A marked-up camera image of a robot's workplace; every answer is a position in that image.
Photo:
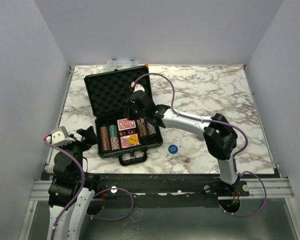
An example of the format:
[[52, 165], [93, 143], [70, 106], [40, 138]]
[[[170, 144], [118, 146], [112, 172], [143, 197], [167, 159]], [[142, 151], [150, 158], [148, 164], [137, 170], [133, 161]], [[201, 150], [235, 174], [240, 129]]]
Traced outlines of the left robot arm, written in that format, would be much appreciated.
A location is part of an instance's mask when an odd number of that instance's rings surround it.
[[83, 153], [98, 143], [92, 126], [78, 129], [81, 139], [68, 134], [64, 126], [51, 131], [44, 144], [57, 150], [53, 162], [53, 178], [48, 189], [49, 240], [77, 240], [92, 198], [101, 185], [97, 176], [83, 170]]

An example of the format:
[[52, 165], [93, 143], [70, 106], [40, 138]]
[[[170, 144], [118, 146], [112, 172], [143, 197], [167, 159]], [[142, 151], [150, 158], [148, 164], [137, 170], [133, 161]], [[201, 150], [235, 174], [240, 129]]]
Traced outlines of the red playing card deck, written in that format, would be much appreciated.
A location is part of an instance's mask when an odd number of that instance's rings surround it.
[[136, 128], [135, 120], [128, 120], [127, 118], [118, 119], [117, 126], [119, 131], [125, 131]]

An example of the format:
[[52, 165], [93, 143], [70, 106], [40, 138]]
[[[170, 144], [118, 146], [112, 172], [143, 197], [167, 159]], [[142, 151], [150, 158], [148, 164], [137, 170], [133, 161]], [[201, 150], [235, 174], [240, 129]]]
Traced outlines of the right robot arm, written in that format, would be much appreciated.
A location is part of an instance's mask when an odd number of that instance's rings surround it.
[[124, 117], [128, 120], [144, 119], [154, 127], [179, 129], [197, 135], [205, 141], [208, 152], [217, 159], [220, 171], [220, 191], [231, 196], [238, 190], [237, 169], [233, 150], [238, 135], [222, 114], [213, 117], [185, 115], [173, 111], [171, 106], [158, 104], [143, 91], [133, 92], [126, 100]]

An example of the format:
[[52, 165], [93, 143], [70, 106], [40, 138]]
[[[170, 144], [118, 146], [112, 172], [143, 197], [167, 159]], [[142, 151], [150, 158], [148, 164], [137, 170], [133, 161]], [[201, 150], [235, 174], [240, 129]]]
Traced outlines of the black poker set case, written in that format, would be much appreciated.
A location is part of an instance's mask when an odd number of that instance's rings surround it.
[[[130, 166], [143, 163], [147, 160], [147, 151], [149, 149], [158, 148], [163, 144], [163, 138], [158, 127], [155, 136], [141, 138], [137, 120], [135, 120], [136, 128], [139, 137], [140, 145], [122, 149], [117, 120], [126, 119], [124, 112], [127, 107], [126, 100], [133, 93], [131, 91], [131, 83], [138, 78], [141, 78], [138, 83], [141, 84], [145, 93], [152, 96], [152, 88], [149, 72], [146, 66], [137, 66], [126, 69], [115, 69], [114, 71], [91, 74], [84, 78], [85, 87], [92, 108], [92, 113], [95, 117], [95, 132], [98, 138], [98, 155], [101, 158], [117, 157], [122, 166]], [[100, 128], [102, 126], [116, 125], [120, 150], [111, 150], [104, 152], [102, 149], [102, 139]]]

